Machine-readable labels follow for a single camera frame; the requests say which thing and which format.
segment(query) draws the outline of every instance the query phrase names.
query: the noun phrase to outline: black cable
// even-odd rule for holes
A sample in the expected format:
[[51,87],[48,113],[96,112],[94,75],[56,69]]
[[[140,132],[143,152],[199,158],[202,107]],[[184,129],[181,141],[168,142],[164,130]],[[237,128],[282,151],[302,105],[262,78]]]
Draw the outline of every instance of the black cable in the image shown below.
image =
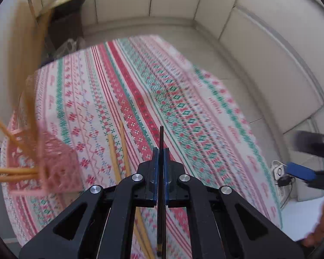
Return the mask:
[[289,199],[289,197],[290,197],[290,195],[291,195],[291,193],[292,193],[292,190],[293,190],[293,183],[291,183],[291,190],[290,190],[290,192],[289,192],[289,194],[288,194],[286,200],[284,201],[283,205],[281,205],[281,209],[282,209],[282,207],[285,205],[285,203],[287,202],[287,200]]

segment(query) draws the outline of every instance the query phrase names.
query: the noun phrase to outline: wooden chopstick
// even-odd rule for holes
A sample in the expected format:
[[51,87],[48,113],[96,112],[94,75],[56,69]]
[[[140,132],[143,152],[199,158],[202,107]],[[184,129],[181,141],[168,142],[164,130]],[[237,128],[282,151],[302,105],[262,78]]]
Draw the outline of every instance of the wooden chopstick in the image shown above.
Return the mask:
[[[110,150],[110,154],[111,154],[111,163],[113,166],[113,170],[114,170],[114,175],[115,175],[115,179],[117,184],[120,183],[121,181],[121,174],[119,171],[119,165],[118,165],[118,158],[116,156],[115,153],[115,145],[114,145],[114,139],[113,139],[113,135],[112,134],[108,134],[108,142],[109,142],[109,150]],[[136,223],[134,224],[133,227],[133,233],[138,241],[139,246],[141,247],[145,258],[149,258],[149,259],[153,259],[154,257],[151,257],[150,254],[147,252],[144,241],[141,238],[141,235],[137,229]]]
[[29,179],[38,179],[38,174],[26,174],[26,175],[5,175],[0,176],[0,182],[17,182]]
[[12,143],[14,143],[18,148],[20,148],[25,155],[32,158],[35,162],[37,161],[35,154],[31,151],[25,144],[19,142],[17,138],[10,133],[4,123],[0,120],[0,130],[6,135]]
[[38,169],[35,167],[0,167],[0,174],[10,174],[10,175],[19,175],[19,174],[38,174]]
[[[121,146],[122,146],[122,150],[123,150],[123,154],[124,154],[124,165],[125,165],[126,175],[130,176],[130,175],[132,175],[132,172],[131,172],[131,168],[130,168],[129,155],[128,155],[127,147],[126,147],[124,124],[122,123],[122,121],[120,121],[120,136],[121,136]],[[143,237],[143,242],[144,242],[146,250],[149,254],[149,257],[155,258],[154,253],[152,251],[150,240],[148,238],[148,234],[145,229],[145,225],[143,222],[142,212],[140,210],[140,207],[137,208],[136,217],[137,217],[137,225],[138,225],[139,231]]]

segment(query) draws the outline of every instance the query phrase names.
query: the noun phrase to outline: blue object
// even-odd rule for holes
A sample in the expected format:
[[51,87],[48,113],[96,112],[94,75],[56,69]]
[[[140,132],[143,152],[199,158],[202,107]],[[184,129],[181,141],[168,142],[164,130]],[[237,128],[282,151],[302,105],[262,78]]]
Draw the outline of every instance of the blue object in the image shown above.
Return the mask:
[[312,181],[316,178],[314,170],[294,163],[287,164],[286,174],[294,176],[304,181]]

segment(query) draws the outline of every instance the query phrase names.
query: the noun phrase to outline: pink basket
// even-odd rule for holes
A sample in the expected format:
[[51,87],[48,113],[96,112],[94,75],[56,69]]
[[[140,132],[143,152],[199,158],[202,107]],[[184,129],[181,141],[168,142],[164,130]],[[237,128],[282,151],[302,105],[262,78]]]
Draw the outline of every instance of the pink basket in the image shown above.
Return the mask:
[[[12,133],[20,139],[24,130]],[[7,167],[34,166],[33,161],[10,142],[7,154]],[[42,131],[39,135],[37,159],[39,180],[9,182],[10,194],[45,196],[83,190],[77,152],[47,131]]]

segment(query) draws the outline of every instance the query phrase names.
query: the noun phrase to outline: patterned tablecloth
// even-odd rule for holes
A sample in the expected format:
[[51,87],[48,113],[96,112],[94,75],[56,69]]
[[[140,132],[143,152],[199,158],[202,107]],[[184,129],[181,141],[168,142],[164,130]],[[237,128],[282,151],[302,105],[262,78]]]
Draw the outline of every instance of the patterned tablecloth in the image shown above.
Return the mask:
[[[117,39],[65,56],[39,71],[37,116],[78,152],[84,189],[116,184],[107,140],[112,133],[125,176],[119,121],[132,173],[152,157],[159,126],[171,158],[204,184],[230,185],[277,226],[281,212],[270,170],[255,137],[226,87],[186,60],[160,37]],[[14,117],[10,126],[15,129]],[[7,141],[1,149],[6,166]],[[11,197],[3,184],[7,212],[21,245],[55,218],[79,194]],[[143,208],[156,248],[156,209]],[[169,258],[191,258],[187,214],[167,208]],[[135,238],[132,257],[143,258]]]

